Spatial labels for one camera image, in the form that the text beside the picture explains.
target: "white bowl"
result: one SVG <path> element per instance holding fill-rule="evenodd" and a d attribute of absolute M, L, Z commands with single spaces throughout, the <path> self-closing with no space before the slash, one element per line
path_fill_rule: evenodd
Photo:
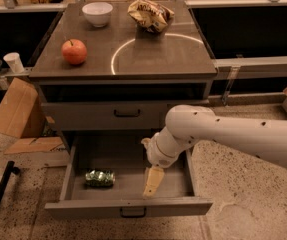
<path fill-rule="evenodd" d="M 84 17 L 95 27 L 104 27 L 109 23 L 113 6 L 105 2 L 89 3 L 83 6 Z"/>

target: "crumpled foil bag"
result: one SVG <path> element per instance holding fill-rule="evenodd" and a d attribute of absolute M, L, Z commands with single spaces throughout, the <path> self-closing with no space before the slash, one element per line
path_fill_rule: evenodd
<path fill-rule="evenodd" d="M 161 33 L 174 12 L 167 7 L 148 0 L 137 0 L 130 4 L 128 14 L 144 29 L 152 33 Z"/>

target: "white cup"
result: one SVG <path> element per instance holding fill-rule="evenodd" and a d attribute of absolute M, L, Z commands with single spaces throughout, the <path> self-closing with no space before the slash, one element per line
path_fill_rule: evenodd
<path fill-rule="evenodd" d="M 10 66 L 13 73 L 22 73 L 25 71 L 20 59 L 20 54 L 17 52 L 8 53 L 3 57 L 3 59 Z"/>

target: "concrete floor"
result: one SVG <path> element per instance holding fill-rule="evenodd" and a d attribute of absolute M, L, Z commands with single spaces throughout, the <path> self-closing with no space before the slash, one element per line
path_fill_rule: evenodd
<path fill-rule="evenodd" d="M 213 109 L 287 119 L 279 103 L 242 103 Z M 8 160 L 21 169 L 0 206 L 0 239 L 287 239 L 287 169 L 220 144 L 201 141 L 193 153 L 198 195 L 214 201 L 206 216 L 61 221 L 44 205 L 58 200 L 65 167 L 46 168 L 35 154 L 4 155 L 15 141 L 0 134 L 0 178 Z"/>

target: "can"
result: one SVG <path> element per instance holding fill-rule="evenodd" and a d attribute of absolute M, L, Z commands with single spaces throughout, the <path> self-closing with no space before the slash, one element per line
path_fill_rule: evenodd
<path fill-rule="evenodd" d="M 112 170 L 89 169 L 85 174 L 85 184 L 90 187 L 112 187 L 114 182 Z"/>

